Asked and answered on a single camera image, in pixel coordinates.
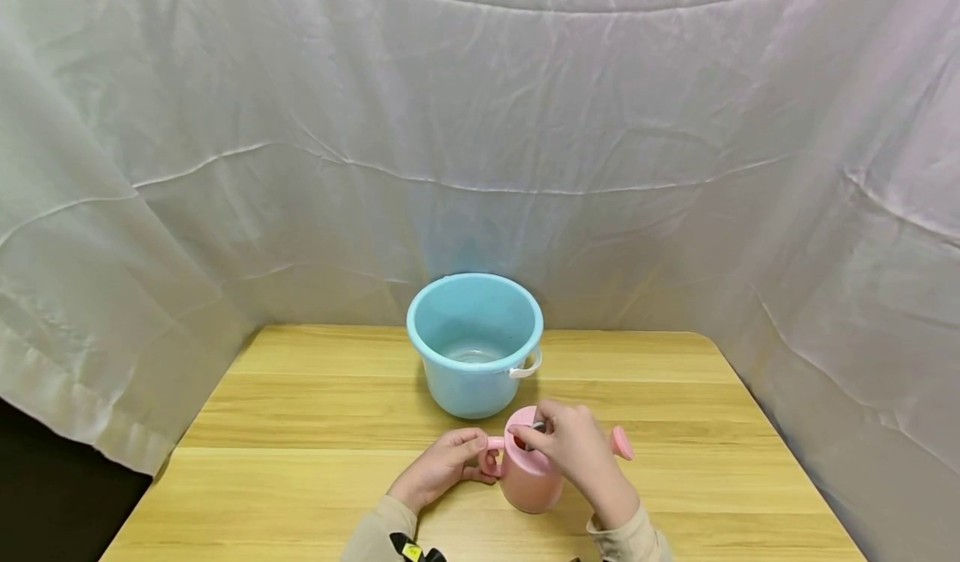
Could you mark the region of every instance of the bucket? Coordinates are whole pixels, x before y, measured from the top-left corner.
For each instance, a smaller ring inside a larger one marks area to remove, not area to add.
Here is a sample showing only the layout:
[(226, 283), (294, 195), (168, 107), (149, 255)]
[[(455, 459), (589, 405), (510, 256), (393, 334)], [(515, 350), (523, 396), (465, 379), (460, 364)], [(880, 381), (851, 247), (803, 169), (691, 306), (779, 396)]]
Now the bucket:
[(421, 354), (430, 395), (460, 418), (505, 409), (520, 379), (542, 361), (537, 300), (490, 273), (460, 273), (426, 285), (407, 310), (407, 333)]

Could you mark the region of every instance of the white curtain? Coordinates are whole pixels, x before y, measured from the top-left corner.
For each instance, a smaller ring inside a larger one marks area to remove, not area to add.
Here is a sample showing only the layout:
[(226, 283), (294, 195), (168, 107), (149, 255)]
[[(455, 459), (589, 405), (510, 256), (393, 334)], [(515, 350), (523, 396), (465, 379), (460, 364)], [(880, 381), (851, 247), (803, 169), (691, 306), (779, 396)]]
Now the white curtain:
[(958, 0), (0, 0), (0, 396), (153, 473), (259, 324), (503, 273), (712, 337), (867, 555), (953, 559), (958, 50)]

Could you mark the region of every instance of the water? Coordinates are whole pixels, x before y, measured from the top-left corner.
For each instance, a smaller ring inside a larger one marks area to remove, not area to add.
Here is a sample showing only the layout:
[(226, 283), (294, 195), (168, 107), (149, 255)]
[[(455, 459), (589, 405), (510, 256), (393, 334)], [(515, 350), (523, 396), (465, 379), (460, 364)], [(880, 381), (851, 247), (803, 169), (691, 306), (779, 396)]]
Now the water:
[(440, 354), (464, 364), (487, 364), (506, 358), (506, 352), (493, 343), (461, 342), (443, 348)]

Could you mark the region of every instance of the sleeve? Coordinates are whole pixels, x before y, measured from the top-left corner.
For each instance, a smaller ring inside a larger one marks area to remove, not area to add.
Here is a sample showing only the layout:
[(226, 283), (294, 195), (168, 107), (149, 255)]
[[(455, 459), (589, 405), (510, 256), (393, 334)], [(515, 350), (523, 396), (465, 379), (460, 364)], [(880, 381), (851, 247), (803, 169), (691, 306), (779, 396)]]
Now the sleeve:
[(600, 530), (594, 516), (587, 532), (607, 562), (672, 562), (673, 555), (663, 533), (654, 529), (643, 506), (619, 529)]
[(343, 548), (340, 562), (390, 562), (403, 560), (390, 542), (391, 533), (410, 538), (417, 532), (417, 516), (390, 496), (383, 496), (373, 512), (360, 519)]

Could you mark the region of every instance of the table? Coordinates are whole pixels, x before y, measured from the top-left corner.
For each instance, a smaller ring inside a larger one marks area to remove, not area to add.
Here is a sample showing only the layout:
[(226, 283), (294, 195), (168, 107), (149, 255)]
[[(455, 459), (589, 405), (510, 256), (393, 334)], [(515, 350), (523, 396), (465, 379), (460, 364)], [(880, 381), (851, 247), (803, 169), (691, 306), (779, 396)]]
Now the table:
[[(789, 449), (706, 337), (548, 330), (543, 366), (500, 415), (550, 396), (621, 424), (639, 488), (676, 560), (863, 562)], [(131, 513), (107, 562), (326, 561), (444, 430), (402, 328), (274, 326), (242, 351)], [(498, 487), (461, 484), (424, 513), (418, 541), (451, 562), (597, 558), (585, 500), (546, 514)]]

